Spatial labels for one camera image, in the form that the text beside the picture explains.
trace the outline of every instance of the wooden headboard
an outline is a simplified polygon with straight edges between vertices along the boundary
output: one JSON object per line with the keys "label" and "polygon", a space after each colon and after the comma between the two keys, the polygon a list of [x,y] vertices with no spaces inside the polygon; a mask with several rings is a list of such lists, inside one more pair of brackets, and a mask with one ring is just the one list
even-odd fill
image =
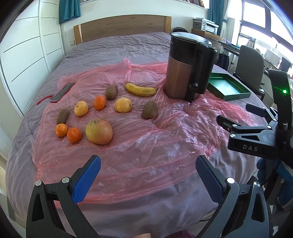
{"label": "wooden headboard", "polygon": [[148,32],[171,33],[171,17],[159,15],[122,15],[101,18],[73,27],[75,43],[103,37],[133,35]]}

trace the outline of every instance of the green tray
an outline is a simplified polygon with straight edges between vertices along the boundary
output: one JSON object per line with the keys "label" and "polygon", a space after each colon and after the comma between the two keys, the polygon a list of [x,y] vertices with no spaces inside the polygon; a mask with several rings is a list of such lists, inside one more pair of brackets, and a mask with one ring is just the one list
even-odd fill
{"label": "green tray", "polygon": [[207,89],[224,101],[249,98],[250,90],[229,74],[211,73]]}

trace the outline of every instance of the electric kettle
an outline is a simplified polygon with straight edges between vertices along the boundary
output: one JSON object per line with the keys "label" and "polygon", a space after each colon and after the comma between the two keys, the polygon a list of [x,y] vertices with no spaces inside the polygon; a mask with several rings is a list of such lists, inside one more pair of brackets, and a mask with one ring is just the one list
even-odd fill
{"label": "electric kettle", "polygon": [[169,98],[193,102],[204,94],[217,50],[195,34],[171,33],[171,45],[164,91]]}

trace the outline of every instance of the white wardrobe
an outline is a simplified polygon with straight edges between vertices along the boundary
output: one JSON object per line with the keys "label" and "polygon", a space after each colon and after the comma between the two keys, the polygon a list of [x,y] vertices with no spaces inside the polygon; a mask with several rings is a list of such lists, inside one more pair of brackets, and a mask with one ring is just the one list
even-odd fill
{"label": "white wardrobe", "polygon": [[64,58],[58,4],[59,0],[35,0],[13,22],[0,43],[2,82],[23,115]]}

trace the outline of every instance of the hand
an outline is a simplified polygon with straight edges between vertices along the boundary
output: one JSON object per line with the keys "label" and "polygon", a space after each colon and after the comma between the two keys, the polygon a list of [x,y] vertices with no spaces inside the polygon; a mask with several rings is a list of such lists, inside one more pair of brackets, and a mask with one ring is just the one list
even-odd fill
{"label": "hand", "polygon": [[[276,169],[278,162],[279,160],[277,159],[272,161],[274,169]],[[263,184],[266,177],[265,159],[261,158],[257,162],[256,167],[259,169],[257,173],[258,180]],[[277,168],[277,173],[285,180],[284,186],[278,196],[279,203],[284,211],[290,211],[293,209],[293,169],[282,161]]]}

